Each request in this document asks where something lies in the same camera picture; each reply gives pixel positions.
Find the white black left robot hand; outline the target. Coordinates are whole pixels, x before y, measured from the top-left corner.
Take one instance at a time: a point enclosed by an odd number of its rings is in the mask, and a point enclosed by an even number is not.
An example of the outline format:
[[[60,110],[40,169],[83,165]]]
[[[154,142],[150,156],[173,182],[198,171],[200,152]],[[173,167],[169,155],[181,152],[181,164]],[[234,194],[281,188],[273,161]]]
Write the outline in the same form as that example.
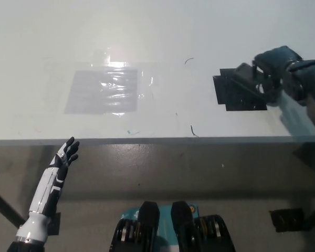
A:
[[[78,149],[79,141],[74,137],[60,147],[41,176],[29,208],[30,212],[50,218],[55,215],[68,168],[78,158]]]

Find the dark right robot hand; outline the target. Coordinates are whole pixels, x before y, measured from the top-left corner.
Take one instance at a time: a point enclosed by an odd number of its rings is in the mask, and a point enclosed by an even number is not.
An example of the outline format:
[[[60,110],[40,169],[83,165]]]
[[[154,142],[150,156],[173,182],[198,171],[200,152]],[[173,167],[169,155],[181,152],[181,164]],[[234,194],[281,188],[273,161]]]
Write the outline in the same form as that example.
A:
[[[258,54],[252,61],[252,80],[266,103],[276,103],[281,92],[300,102],[305,98],[301,82],[293,73],[302,66],[303,58],[288,46]]]

